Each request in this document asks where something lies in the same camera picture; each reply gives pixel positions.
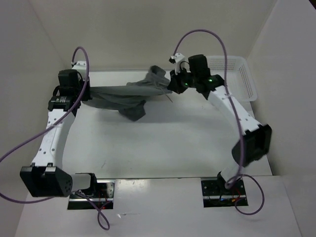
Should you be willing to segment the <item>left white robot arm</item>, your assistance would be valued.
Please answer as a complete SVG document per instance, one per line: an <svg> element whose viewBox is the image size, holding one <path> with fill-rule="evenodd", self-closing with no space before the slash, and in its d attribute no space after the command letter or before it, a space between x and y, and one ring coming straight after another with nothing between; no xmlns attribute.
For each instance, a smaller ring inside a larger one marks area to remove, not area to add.
<svg viewBox="0 0 316 237"><path fill-rule="evenodd" d="M81 191L91 198L99 186L93 173L68 174L62 169L67 137L83 101L91 99L90 82L85 79L87 62L77 61L58 73L59 85L48 102L47 129L30 166L20 177L33 197L68 197Z"/></svg>

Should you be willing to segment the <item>grey shorts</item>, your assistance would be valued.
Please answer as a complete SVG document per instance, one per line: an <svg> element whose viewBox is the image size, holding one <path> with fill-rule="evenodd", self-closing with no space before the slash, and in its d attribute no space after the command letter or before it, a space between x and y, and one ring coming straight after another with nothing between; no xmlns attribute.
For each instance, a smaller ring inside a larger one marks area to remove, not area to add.
<svg viewBox="0 0 316 237"><path fill-rule="evenodd" d="M148 99L171 94L167 89L170 80L166 71L151 66L144 79L119 86L98 86L90 89L91 99L84 103L97 109L115 110L130 121L137 121L146 115L144 105Z"/></svg>

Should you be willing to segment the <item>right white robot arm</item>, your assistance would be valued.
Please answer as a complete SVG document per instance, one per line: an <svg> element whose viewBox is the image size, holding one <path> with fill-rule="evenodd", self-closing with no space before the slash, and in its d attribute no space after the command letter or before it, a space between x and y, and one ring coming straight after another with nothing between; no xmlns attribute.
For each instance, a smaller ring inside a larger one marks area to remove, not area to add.
<svg viewBox="0 0 316 237"><path fill-rule="evenodd" d="M232 148L233 160L217 175L217 190L228 194L242 176L242 171L269 152L272 128L267 124L262 125L246 111L229 91L225 77L211 74L204 55L185 58L181 53L176 53L169 58L169 62L174 65L174 69L170 72L167 88L177 94L194 88L237 131L239 138Z"/></svg>

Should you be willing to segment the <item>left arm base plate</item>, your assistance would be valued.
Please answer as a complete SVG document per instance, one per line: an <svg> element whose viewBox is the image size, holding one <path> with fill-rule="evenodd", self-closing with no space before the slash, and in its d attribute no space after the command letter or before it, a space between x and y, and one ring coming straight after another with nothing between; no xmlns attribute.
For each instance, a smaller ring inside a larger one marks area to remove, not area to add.
<svg viewBox="0 0 316 237"><path fill-rule="evenodd" d="M92 195L86 195L91 202L101 209L113 209L115 193L115 180L98 179L96 191ZM85 198L71 194L68 201L68 210L89 210L94 207Z"/></svg>

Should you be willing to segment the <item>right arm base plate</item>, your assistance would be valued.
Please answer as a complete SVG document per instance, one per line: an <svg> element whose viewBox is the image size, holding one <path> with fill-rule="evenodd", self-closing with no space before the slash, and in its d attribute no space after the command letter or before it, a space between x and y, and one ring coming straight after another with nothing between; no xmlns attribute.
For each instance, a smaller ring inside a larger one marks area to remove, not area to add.
<svg viewBox="0 0 316 237"><path fill-rule="evenodd" d="M237 181L232 189L222 191L216 178L204 178L201 179L201 190L204 208L232 207L235 203L237 203L237 206L248 206L244 182L241 179Z"/></svg>

